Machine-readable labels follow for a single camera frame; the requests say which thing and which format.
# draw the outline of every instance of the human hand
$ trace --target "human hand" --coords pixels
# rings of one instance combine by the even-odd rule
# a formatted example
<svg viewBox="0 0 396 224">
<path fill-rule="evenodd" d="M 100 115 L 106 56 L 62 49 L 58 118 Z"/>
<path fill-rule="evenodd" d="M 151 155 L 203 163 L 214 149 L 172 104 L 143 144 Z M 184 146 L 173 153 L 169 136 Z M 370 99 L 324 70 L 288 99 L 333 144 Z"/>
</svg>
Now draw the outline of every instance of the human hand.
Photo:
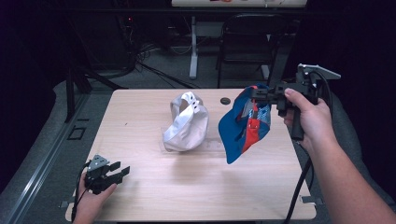
<svg viewBox="0 0 396 224">
<path fill-rule="evenodd" d="M 105 191 L 100 194 L 92 194 L 85 188 L 85 176 L 87 173 L 81 175 L 78 187 L 78 198 L 81 200 L 78 203 L 76 218 L 74 223 L 93 223 L 95 218 L 99 215 L 103 204 L 107 198 L 114 192 L 117 185 L 112 184 Z"/>
<path fill-rule="evenodd" d="M 318 99 L 317 105 L 312 105 L 302 94 L 292 89 L 285 89 L 285 96 L 301 110 L 304 140 L 300 144 L 309 153 L 323 144 L 336 143 L 330 109 L 322 99 Z M 288 110 L 284 123 L 289 127 L 292 125 L 293 110 Z"/>
</svg>

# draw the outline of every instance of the finger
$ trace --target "finger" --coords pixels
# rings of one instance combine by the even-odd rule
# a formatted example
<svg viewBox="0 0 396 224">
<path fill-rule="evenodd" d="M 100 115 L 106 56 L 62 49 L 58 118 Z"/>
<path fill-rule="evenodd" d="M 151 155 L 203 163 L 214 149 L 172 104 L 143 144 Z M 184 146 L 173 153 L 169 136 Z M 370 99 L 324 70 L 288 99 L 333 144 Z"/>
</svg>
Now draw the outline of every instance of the finger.
<svg viewBox="0 0 396 224">
<path fill-rule="evenodd" d="M 290 102 L 299 107 L 302 112 L 308 110 L 312 106 L 302 94 L 293 89 L 285 89 L 285 96 Z"/>
<path fill-rule="evenodd" d="M 110 195 L 114 192 L 114 190 L 116 190 L 116 188 L 117 188 L 117 185 L 112 184 L 112 185 L 110 185 L 110 187 L 105 189 L 102 193 L 98 194 L 98 197 L 100 197 L 102 199 L 102 201 L 104 202 L 108 197 L 110 197 Z"/>
</svg>

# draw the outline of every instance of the black cable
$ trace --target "black cable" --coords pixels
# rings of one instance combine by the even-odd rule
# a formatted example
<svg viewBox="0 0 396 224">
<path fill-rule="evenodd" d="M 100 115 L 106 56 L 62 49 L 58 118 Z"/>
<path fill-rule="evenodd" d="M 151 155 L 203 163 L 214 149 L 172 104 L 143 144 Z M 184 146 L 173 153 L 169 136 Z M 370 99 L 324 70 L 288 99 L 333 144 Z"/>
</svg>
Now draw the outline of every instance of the black cable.
<svg viewBox="0 0 396 224">
<path fill-rule="evenodd" d="M 329 82 L 327 81 L 326 77 L 323 76 L 320 72 L 312 71 L 309 73 L 309 75 L 310 74 L 317 75 L 320 78 L 320 80 L 323 81 L 326 92 L 328 94 L 328 101 L 325 100 L 325 102 L 326 102 L 327 106 L 330 108 L 330 114 L 332 115 L 332 92 L 330 91 Z"/>
<path fill-rule="evenodd" d="M 78 198 L 78 195 L 79 195 L 79 192 L 78 192 L 78 189 L 79 189 L 79 180 L 81 179 L 81 175 L 82 175 L 82 172 L 84 171 L 85 167 L 88 167 L 88 166 L 90 165 L 90 163 L 91 163 L 91 161 L 88 161 L 87 163 L 85 163 L 85 164 L 82 166 L 82 168 L 81 168 L 81 170 L 79 171 L 79 173 L 78 173 L 77 184 L 76 184 L 76 196 L 75 196 L 74 205 L 73 205 L 73 209 L 72 209 L 72 222 L 73 222 L 74 219 L 76 218 L 77 206 L 78 206 L 79 201 L 80 201 L 81 198 L 82 198 L 82 195 L 81 195 L 80 198 Z"/>
<path fill-rule="evenodd" d="M 285 221 L 283 222 L 284 224 L 288 224 L 290 222 L 291 215 L 293 215 L 294 206 L 297 202 L 298 194 L 300 192 L 301 186 L 304 183 L 306 173 L 308 173 L 308 170 L 311 166 L 312 166 L 311 158 L 308 158 L 308 161 L 306 162 L 305 167 L 304 167 L 303 171 L 301 172 L 300 179 L 298 180 L 296 189 L 293 194 L 293 198 L 291 199 L 289 212 L 288 212 L 288 215 L 286 216 Z"/>
<path fill-rule="evenodd" d="M 314 178 L 315 178 L 315 169 L 314 169 L 314 166 L 311 167 L 311 173 L 312 173 L 311 181 L 309 182 L 309 186 L 308 186 L 309 191 L 311 191 L 312 185 L 314 185 Z"/>
<path fill-rule="evenodd" d="M 157 70 L 157 69 L 155 69 L 153 67 L 150 67 L 150 66 L 148 66 L 148 65 L 146 65 L 144 63 L 141 63 L 141 62 L 137 62 L 137 63 L 139 63 L 143 68 L 149 70 L 150 72 L 152 72 L 152 73 L 154 73 L 154 74 L 156 74 L 156 75 L 158 75 L 160 77 L 166 77 L 166 78 L 168 78 L 168 79 L 170 79 L 170 80 L 172 80 L 172 81 L 174 81 L 174 82 L 176 82 L 176 83 L 178 83 L 178 84 L 180 84 L 180 85 L 182 85 L 182 86 L 184 86 L 184 87 L 186 87 L 188 89 L 201 89 L 199 86 L 197 86 L 197 85 L 195 85 L 193 83 L 186 82 L 186 81 L 183 81 L 183 80 L 175 78 L 175 77 L 171 77 L 171 76 L 165 74 L 164 72 L 162 72 L 160 70 Z"/>
<path fill-rule="evenodd" d="M 328 94 L 327 95 L 328 101 L 326 101 L 326 99 L 324 99 L 324 101 L 326 102 L 326 104 L 330 108 L 330 114 L 332 116 L 332 92 L 330 91 L 329 82 L 327 81 L 326 77 L 323 76 L 320 72 L 313 71 L 313 72 L 310 72 L 308 75 L 311 75 L 311 74 L 317 75 L 323 81 L 325 89 L 326 89 L 326 92 Z M 311 178 L 311 182 L 310 182 L 309 187 L 308 187 L 309 190 L 311 190 L 313 182 L 314 182 L 314 172 L 315 171 L 314 171 L 314 166 L 312 166 L 311 158 L 309 157 L 309 154 L 308 154 L 308 161 L 306 162 L 305 167 L 304 167 L 304 169 L 303 169 L 303 171 L 302 171 L 302 173 L 300 175 L 300 179 L 299 179 L 299 181 L 297 183 L 296 189 L 295 189 L 293 197 L 291 199 L 288 215 L 286 216 L 286 219 L 283 222 L 284 224 L 287 224 L 287 223 L 290 222 L 290 219 L 291 219 L 291 216 L 293 214 L 294 206 L 295 206 L 295 204 L 297 202 L 297 198 L 298 198 L 298 194 L 300 192 L 301 186 L 303 185 L 304 180 L 306 178 L 306 174 L 308 173 L 308 171 L 309 171 L 309 169 L 311 167 L 312 167 L 312 178 Z"/>
</svg>

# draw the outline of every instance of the wooden table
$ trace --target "wooden table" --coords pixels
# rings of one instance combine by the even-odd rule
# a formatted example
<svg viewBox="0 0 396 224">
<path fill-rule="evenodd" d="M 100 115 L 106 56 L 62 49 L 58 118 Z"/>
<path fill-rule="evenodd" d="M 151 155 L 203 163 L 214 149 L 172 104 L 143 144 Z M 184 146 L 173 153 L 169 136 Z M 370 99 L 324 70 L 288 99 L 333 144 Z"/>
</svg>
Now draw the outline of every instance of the wooden table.
<svg viewBox="0 0 396 224">
<path fill-rule="evenodd" d="M 185 91 L 114 91 L 87 160 L 99 154 L 121 161 L 121 169 L 131 166 L 131 173 L 106 201 L 98 220 L 284 219 L 302 169 L 277 111 L 272 110 L 271 131 L 227 164 L 218 124 L 242 90 L 193 90 L 209 111 L 207 137 L 194 150 L 167 152 L 162 133 L 172 123 L 169 104 Z M 232 103 L 222 105 L 222 97 Z M 305 183 L 300 194 L 310 195 Z M 298 201 L 292 218 L 315 215 L 312 204 Z"/>
<path fill-rule="evenodd" d="M 173 7 L 305 7 L 307 0 L 172 0 Z"/>
</svg>

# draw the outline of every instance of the dark floor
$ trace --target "dark floor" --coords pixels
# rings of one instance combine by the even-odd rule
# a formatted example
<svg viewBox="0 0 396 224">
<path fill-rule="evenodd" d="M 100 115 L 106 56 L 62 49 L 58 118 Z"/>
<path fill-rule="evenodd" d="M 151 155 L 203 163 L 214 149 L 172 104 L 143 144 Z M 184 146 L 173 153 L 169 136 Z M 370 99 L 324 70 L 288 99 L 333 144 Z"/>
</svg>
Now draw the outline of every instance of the dark floor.
<svg viewBox="0 0 396 224">
<path fill-rule="evenodd" d="M 153 49 L 147 54 L 148 57 L 143 63 L 159 69 L 165 74 L 193 83 L 200 88 L 216 88 L 217 49 L 213 44 L 210 44 L 210 40 L 206 41 L 207 43 L 204 41 L 199 47 L 198 76 L 195 80 L 189 79 L 190 51 L 178 54 L 171 49 Z M 180 48 L 175 49 L 178 52 L 183 51 Z M 282 64 L 284 61 L 282 63 L 281 59 L 275 72 L 282 70 Z M 257 67 L 227 65 L 224 67 L 224 73 L 232 79 L 243 77 L 246 80 L 244 82 L 225 81 L 224 88 L 243 88 L 256 83 L 257 80 L 262 80 L 261 70 L 257 70 Z M 105 77 L 112 75 L 109 71 L 101 74 Z M 143 69 L 140 65 L 131 74 L 112 78 L 111 81 L 129 89 L 182 88 L 176 82 L 171 82 L 171 85 L 163 81 L 158 75 Z M 67 109 L 65 83 L 54 88 L 57 94 L 55 107 L 21 168 L 0 196 L 0 222 L 67 222 L 64 218 L 65 208 L 60 208 L 59 204 L 73 194 L 78 170 L 87 159 L 112 92 L 109 87 L 94 79 L 91 80 L 91 84 L 93 91 L 89 95 L 80 94 L 76 90 L 77 111 L 69 123 L 64 123 Z M 356 133 L 337 98 L 334 99 L 333 121 L 336 135 L 342 147 L 346 148 L 349 157 L 375 190 L 390 203 L 391 198 L 368 175 L 361 161 L 361 149 Z M 80 140 L 68 139 L 74 128 L 85 129 Z M 295 147 L 300 162 L 304 165 L 306 155 L 298 146 Z M 314 179 L 311 194 L 321 197 L 316 179 Z M 325 205 L 318 205 L 317 212 L 318 215 L 313 220 L 293 221 L 292 223 L 331 223 Z M 281 223 L 281 221 L 263 223 Z"/>
</svg>

